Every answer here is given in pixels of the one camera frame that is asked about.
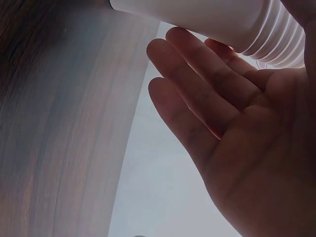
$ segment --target white bottle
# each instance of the white bottle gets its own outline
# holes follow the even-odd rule
[[[212,38],[276,68],[304,66],[304,30],[280,0],[110,0],[110,4],[115,10]]]

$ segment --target white tube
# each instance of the white tube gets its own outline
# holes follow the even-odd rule
[[[280,0],[110,0],[115,10],[149,16],[215,39],[275,67],[304,64],[303,29]]]

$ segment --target brown wooden panel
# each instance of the brown wooden panel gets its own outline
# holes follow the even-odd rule
[[[0,0],[0,236],[106,237],[158,22]]]

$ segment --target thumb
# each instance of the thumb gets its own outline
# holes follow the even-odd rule
[[[315,0],[281,0],[287,10],[305,29],[316,19]]]
[[[309,94],[316,104],[316,0],[281,1],[305,30],[305,66],[309,78]]]

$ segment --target hand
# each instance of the hand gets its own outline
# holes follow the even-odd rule
[[[307,70],[257,71],[180,28],[148,46],[164,77],[149,85],[156,109],[244,237],[316,236],[316,3],[284,2],[306,30]]]

